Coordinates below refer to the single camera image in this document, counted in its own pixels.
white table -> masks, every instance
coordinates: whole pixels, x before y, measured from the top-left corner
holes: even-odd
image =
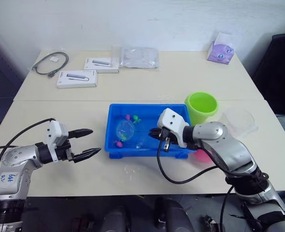
[[[40,60],[50,52],[42,51]],[[69,52],[63,70],[81,70],[88,57],[110,57],[108,52]],[[96,88],[57,89],[52,79],[30,71],[15,101],[184,101],[205,91],[218,100],[263,100],[237,55],[229,65],[206,60],[206,52],[160,52],[159,69],[120,69],[98,75]]]
[[[14,101],[0,125],[0,145],[17,132],[44,118],[55,117],[69,130],[90,128],[94,133],[71,139],[73,151],[90,147],[104,148],[108,107],[111,101]],[[182,103],[165,101],[162,103]],[[269,105],[264,101],[219,101],[218,120],[232,106],[248,110],[255,118],[258,131],[241,141],[248,147],[262,171],[270,175],[276,190],[285,190],[285,132]],[[46,125],[19,137],[14,145],[45,142]],[[211,166],[191,156],[187,160],[162,158],[164,169],[176,180],[186,179]],[[155,157],[109,159],[104,149],[96,156],[74,164],[62,161],[35,170],[29,196],[95,196],[128,194],[201,194],[224,193],[228,185],[220,170],[212,170],[185,185],[174,185],[161,175]]]

robotic arm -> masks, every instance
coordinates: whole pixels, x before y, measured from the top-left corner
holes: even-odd
[[[209,122],[190,127],[184,119],[167,108],[160,115],[157,138],[191,149],[203,149],[226,174],[226,182],[233,185],[243,201],[242,210],[254,231],[285,232],[285,204],[261,172],[246,146],[234,139],[220,122]]]
[[[91,148],[79,155],[71,151],[69,139],[92,132],[89,129],[67,131],[65,125],[51,121],[47,129],[47,144],[19,146],[3,155],[0,165],[0,232],[22,231],[23,207],[34,170],[59,160],[80,162],[100,151],[100,148]]]

blue plastic tray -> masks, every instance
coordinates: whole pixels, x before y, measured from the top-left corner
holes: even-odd
[[[109,157],[120,159],[122,157],[157,156],[159,140],[151,138],[148,133],[150,129],[157,127],[158,118],[166,108],[172,109],[180,114],[186,122],[190,122],[184,104],[111,104],[105,137],[105,150],[109,152]],[[140,122],[135,123],[133,137],[123,142],[123,147],[119,148],[116,146],[116,141],[119,139],[115,130],[118,123],[126,119],[126,115],[131,116],[131,121],[133,121],[133,116],[137,115]],[[161,156],[187,159],[189,153],[194,153],[194,151],[171,145],[169,152],[161,152]]]

pink ball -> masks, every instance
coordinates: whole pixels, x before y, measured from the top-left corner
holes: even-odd
[[[197,158],[197,160],[199,160],[201,162],[204,162],[204,163],[212,162],[212,160],[210,159],[208,154],[206,152],[204,152],[203,150],[197,150],[194,155]]]

gray cable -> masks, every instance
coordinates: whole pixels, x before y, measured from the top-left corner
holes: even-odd
[[[50,71],[50,72],[46,72],[46,73],[42,73],[42,72],[39,72],[39,71],[37,70],[37,68],[38,68],[38,66],[39,66],[39,64],[40,64],[41,62],[43,62],[45,59],[47,59],[47,58],[49,58],[49,57],[52,57],[52,56],[54,56],[54,55],[56,55],[56,54],[61,54],[61,55],[65,56],[65,61],[64,61],[64,63],[63,63],[59,68],[57,68],[57,69],[55,69],[55,70],[52,70],[52,71]],[[64,68],[65,65],[67,65],[68,62],[69,62],[69,56],[68,56],[66,53],[64,53],[64,52],[53,52],[53,53],[51,53],[51,54],[45,56],[43,59],[41,59],[40,61],[38,61],[36,64],[34,64],[33,67],[32,67],[32,70],[34,70],[36,73],[38,73],[38,74],[40,74],[40,75],[47,75],[48,77],[53,77],[60,69]]]

